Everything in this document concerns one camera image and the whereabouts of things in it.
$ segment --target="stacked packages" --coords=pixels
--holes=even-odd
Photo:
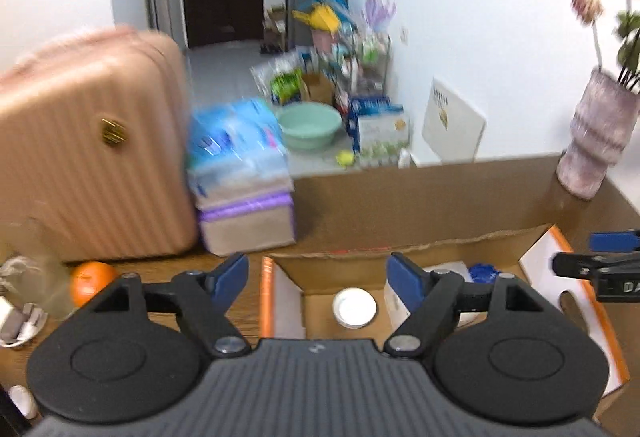
[[[189,152],[191,192],[210,252],[223,257],[295,242],[287,153],[263,101],[196,112]]]
[[[362,167],[397,166],[409,146],[409,118],[404,108],[386,96],[351,97],[347,133]]]

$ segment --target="green leaf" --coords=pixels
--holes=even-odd
[[[633,31],[640,29],[640,13],[627,14],[626,11],[620,11],[617,14],[617,18],[619,25],[615,29],[615,33],[621,40],[625,39]]]
[[[635,74],[638,71],[638,58],[640,58],[640,41],[636,42],[635,47],[633,42],[623,43],[618,51],[618,64],[620,67],[628,68]]]

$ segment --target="white jar lid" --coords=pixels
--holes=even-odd
[[[364,289],[349,287],[334,296],[335,319],[348,329],[359,329],[369,324],[377,311],[376,301]]]
[[[18,407],[20,413],[27,419],[33,419],[37,416],[38,406],[36,405],[31,392],[25,387],[22,385],[15,385],[9,389],[7,394],[9,394],[9,398],[14,402],[15,406]]]

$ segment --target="artificial flower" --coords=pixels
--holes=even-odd
[[[600,0],[571,0],[571,7],[585,25],[591,25],[603,13]]]

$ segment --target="green plastic basin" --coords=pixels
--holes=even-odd
[[[342,118],[327,104],[297,102],[280,110],[278,123],[287,148],[310,151],[326,148],[334,141]]]

